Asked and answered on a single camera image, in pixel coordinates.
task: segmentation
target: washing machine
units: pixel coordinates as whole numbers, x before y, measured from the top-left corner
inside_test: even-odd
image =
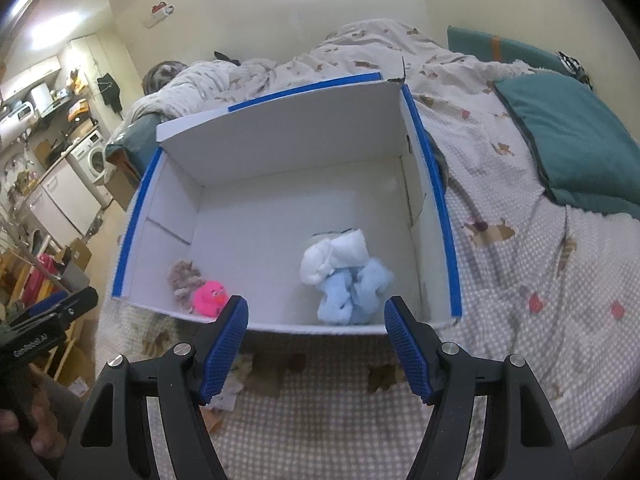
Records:
[[[71,150],[67,160],[76,170],[85,186],[100,202],[100,206],[105,209],[113,200],[111,193],[104,186],[98,185],[104,176],[104,147],[106,141],[99,130],[90,132],[78,145]]]

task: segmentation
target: gray plush toy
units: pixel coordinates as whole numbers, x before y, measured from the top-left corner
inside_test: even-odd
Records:
[[[207,283],[207,280],[200,276],[200,269],[193,265],[192,261],[178,260],[169,269],[167,279],[174,290],[178,304],[191,312],[193,310],[191,295],[197,288]]]

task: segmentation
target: human hand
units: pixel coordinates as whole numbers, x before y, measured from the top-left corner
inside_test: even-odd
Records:
[[[31,448],[36,456],[44,459],[62,456],[66,440],[58,432],[58,420],[50,410],[49,398],[40,387],[33,396],[31,416],[36,423],[36,432],[31,439]],[[14,412],[0,410],[0,433],[15,433],[19,425]]]

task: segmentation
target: white cardboard box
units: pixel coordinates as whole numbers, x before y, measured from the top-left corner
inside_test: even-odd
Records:
[[[249,304],[249,328],[385,333],[317,319],[322,293],[300,282],[316,233],[362,229],[415,317],[462,315],[438,168],[407,86],[367,73],[292,88],[158,126],[122,243],[113,296],[197,322],[174,301],[168,270],[193,260]]]

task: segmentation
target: upper cabinet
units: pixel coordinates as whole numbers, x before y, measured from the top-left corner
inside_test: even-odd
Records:
[[[48,59],[33,65],[31,68],[20,72],[11,79],[0,83],[2,99],[4,101],[10,101],[14,98],[24,99],[29,90],[43,82],[46,82],[47,86],[52,88],[52,85],[58,76],[58,72],[60,72],[60,62],[58,57],[49,57]]]

